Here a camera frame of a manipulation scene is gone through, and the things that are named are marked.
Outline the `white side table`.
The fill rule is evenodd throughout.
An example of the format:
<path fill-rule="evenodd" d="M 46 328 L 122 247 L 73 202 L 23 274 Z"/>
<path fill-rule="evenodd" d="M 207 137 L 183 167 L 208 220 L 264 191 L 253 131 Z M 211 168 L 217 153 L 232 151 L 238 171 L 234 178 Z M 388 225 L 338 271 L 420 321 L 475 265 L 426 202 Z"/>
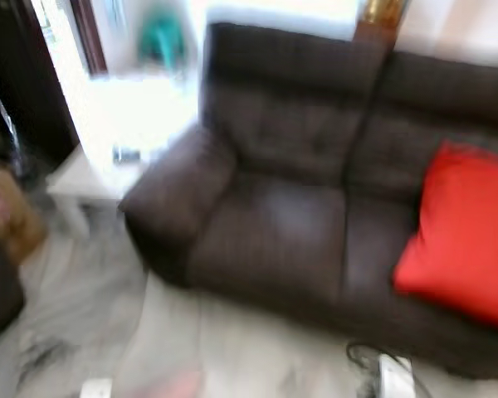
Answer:
<path fill-rule="evenodd" d="M 46 194 L 71 234 L 85 239 L 90 236 L 87 207 L 116 207 L 139 180 L 146 163 L 93 163 L 76 148 L 60 167 L 46 178 Z"/>

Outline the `brown fabric sofa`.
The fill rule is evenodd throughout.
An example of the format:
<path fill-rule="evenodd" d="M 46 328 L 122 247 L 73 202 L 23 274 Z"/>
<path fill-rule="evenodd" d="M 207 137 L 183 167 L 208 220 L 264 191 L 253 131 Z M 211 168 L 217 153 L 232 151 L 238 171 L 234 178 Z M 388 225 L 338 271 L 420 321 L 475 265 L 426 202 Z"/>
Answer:
<path fill-rule="evenodd" d="M 498 326 L 393 287 L 443 143 L 498 155 L 498 66 L 213 22 L 196 120 L 119 209 L 170 284 L 496 380 Z"/>

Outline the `pink pillow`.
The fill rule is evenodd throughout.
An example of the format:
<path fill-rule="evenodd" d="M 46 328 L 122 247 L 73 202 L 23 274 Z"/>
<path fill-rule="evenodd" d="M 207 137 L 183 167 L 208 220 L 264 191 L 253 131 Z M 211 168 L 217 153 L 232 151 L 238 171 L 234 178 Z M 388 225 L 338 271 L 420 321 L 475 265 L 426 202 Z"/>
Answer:
<path fill-rule="evenodd" d="M 124 391 L 114 398 L 198 398 L 205 381 L 206 376 L 200 369 L 182 371 L 149 386 Z"/>

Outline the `dark wooden door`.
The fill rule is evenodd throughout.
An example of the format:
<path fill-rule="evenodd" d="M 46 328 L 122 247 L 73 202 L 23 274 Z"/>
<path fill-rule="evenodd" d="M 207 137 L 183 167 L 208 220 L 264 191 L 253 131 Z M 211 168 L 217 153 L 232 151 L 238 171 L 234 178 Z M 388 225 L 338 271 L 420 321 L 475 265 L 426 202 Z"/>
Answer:
<path fill-rule="evenodd" d="M 37 176 L 78 147 L 66 97 L 30 0 L 0 0 L 0 136 L 15 176 Z"/>

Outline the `green plastic chair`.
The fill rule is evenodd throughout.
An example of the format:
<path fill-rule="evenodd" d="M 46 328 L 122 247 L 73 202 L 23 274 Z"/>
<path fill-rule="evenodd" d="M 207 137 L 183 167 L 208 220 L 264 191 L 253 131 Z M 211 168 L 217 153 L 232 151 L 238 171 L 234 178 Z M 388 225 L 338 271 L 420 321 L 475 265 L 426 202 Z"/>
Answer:
<path fill-rule="evenodd" d="M 150 8 L 140 27 L 138 58 L 174 72 L 185 60 L 186 43 L 179 15 L 171 7 Z"/>

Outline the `brass vase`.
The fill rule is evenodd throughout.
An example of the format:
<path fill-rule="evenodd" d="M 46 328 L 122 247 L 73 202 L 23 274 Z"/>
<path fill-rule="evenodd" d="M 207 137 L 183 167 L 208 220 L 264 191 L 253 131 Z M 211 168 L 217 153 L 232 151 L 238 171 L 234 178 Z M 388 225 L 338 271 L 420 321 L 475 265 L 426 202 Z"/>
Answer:
<path fill-rule="evenodd" d="M 365 0 L 362 19 L 377 24 L 399 24 L 408 0 Z"/>

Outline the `brown wooden stand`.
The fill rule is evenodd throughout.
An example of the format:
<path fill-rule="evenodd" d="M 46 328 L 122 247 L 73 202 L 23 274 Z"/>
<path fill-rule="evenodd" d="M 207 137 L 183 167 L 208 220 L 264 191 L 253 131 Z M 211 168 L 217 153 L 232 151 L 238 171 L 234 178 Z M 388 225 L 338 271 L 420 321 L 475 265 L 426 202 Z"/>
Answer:
<path fill-rule="evenodd" d="M 398 24 L 367 22 L 359 20 L 353 34 L 353 41 L 383 43 L 393 46 L 398 37 Z"/>

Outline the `red pillow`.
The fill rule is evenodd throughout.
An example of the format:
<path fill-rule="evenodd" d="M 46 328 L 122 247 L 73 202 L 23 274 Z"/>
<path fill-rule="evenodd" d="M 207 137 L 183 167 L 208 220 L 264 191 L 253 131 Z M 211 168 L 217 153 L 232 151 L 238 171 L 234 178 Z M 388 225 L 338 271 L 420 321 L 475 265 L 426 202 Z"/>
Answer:
<path fill-rule="evenodd" d="M 498 327 L 498 156 L 440 144 L 393 285 Z"/>

